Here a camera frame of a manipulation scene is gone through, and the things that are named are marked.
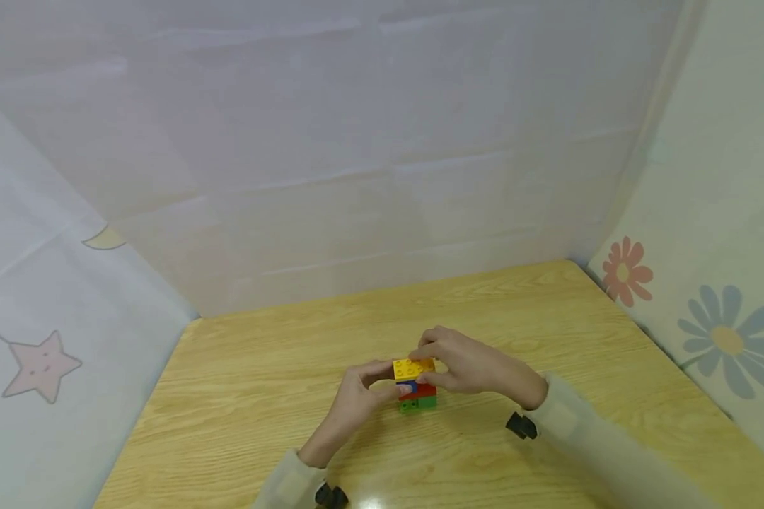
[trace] star print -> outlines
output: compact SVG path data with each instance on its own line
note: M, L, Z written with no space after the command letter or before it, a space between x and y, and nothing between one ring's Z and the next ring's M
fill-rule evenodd
M51 332L48 339L37 346L8 343L8 347L11 348L11 353L14 354L21 370L3 391L3 397L35 390L45 398L45 401L53 404L59 393L60 379L82 365L81 360L71 357L62 350L59 331Z

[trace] sleeve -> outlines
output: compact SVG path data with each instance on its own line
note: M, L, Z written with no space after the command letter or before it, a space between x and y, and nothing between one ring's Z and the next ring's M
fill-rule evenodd
M252 509L312 509L316 506L314 495L325 476L324 469L303 463L296 450L286 451L260 488Z
M617 425L601 419L554 374L543 405L527 411L537 428L565 454L606 482L625 508L716 508L687 476L645 449Z

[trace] pink flower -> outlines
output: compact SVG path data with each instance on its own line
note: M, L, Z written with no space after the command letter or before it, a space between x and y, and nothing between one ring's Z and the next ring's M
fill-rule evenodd
M641 285L654 279L654 272L649 267L639 264L644 253L641 243L636 242L632 246L632 240L629 237L623 237L622 249L618 242L611 245L608 259L603 262L603 270L606 270L603 286L606 287L606 293L612 300L617 300L619 296L623 305L632 307L634 305L632 291L642 300L651 300L651 293Z

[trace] left hand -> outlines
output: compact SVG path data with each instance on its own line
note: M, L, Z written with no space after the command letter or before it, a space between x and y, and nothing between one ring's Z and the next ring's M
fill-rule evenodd
M324 468L377 408L410 393L409 385L371 386L393 380L393 361L370 361L345 370L328 415L297 456L309 467Z

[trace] hand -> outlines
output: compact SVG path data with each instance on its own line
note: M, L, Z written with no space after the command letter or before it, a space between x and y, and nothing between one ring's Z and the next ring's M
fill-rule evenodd
M428 329L410 353L413 360L431 357L445 363L447 372L422 373L420 384L468 394L498 392L524 409L536 409L546 399L547 382L530 366L453 329Z
M371 386L393 380L393 361L370 361L345 370L328 415L297 453L309 467L325 468L336 451L371 417L377 408L409 394L409 385Z

